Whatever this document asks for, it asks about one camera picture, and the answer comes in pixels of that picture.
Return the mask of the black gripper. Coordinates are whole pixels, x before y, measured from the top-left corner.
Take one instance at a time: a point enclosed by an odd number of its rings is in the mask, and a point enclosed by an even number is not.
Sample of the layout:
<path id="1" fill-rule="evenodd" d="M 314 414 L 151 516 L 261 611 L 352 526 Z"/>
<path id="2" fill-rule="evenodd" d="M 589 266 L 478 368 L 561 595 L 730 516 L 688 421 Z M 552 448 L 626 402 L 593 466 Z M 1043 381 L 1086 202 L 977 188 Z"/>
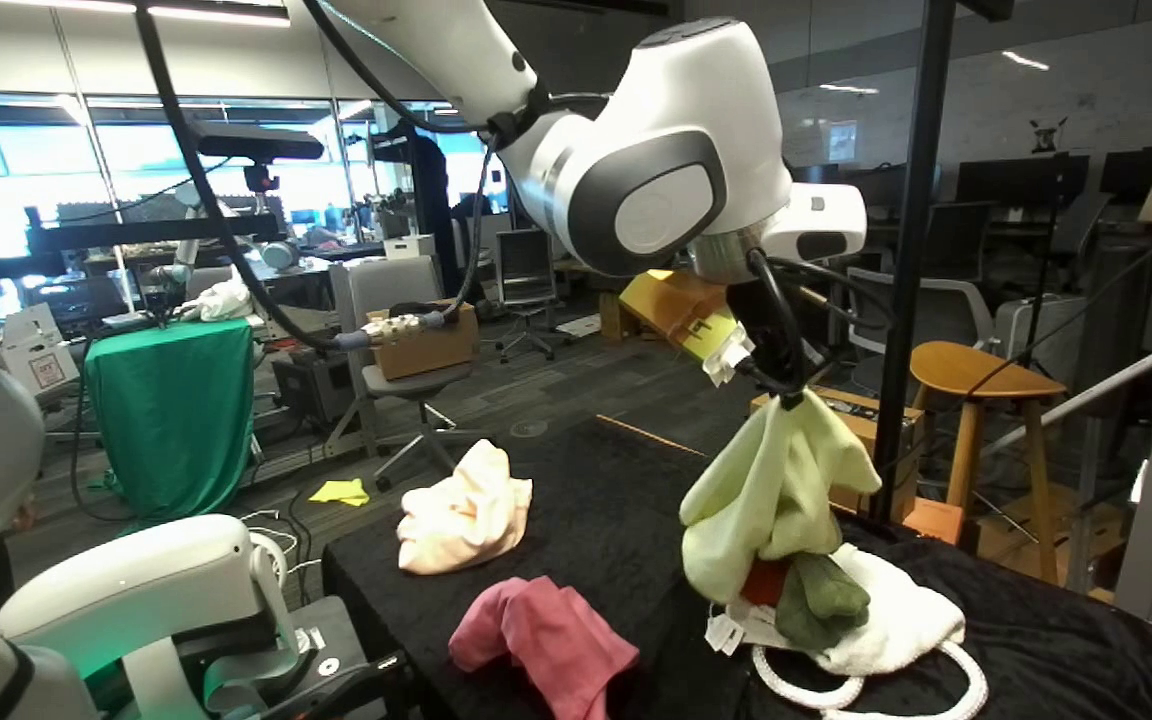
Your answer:
<path id="1" fill-rule="evenodd" d="M 814 368 L 768 254 L 744 237 L 706 237 L 692 244 L 692 266 L 724 286 L 724 302 L 692 336 L 706 375 L 730 384 L 748 373 L 774 397 L 800 397 Z"/>

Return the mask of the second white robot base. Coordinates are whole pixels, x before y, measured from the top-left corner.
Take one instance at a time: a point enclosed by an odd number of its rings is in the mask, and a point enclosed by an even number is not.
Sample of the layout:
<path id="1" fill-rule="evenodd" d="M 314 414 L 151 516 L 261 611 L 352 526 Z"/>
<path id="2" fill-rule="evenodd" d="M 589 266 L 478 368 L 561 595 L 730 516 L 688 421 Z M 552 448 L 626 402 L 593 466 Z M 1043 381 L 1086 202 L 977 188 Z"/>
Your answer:
<path id="1" fill-rule="evenodd" d="M 41 453 L 41 407 L 0 368 L 0 526 Z M 292 611 L 236 516 L 105 539 L 0 608 L 0 720 L 339 720 L 376 688 L 347 608 Z"/>

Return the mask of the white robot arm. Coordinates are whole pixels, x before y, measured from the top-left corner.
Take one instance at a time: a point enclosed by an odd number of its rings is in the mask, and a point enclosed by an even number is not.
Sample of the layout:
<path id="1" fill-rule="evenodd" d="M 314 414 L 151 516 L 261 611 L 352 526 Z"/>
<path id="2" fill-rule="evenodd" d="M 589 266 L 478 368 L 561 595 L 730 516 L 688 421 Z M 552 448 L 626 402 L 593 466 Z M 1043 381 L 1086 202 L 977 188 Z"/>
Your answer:
<path id="1" fill-rule="evenodd" d="M 699 16 L 643 36 L 601 112 L 564 109 L 487 0 L 328 0 L 434 82 L 509 168 L 523 212 L 589 266 L 615 253 L 686 254 L 731 286 L 754 373 L 782 397 L 808 384 L 800 324 L 774 272 L 792 172 L 757 32 Z"/>

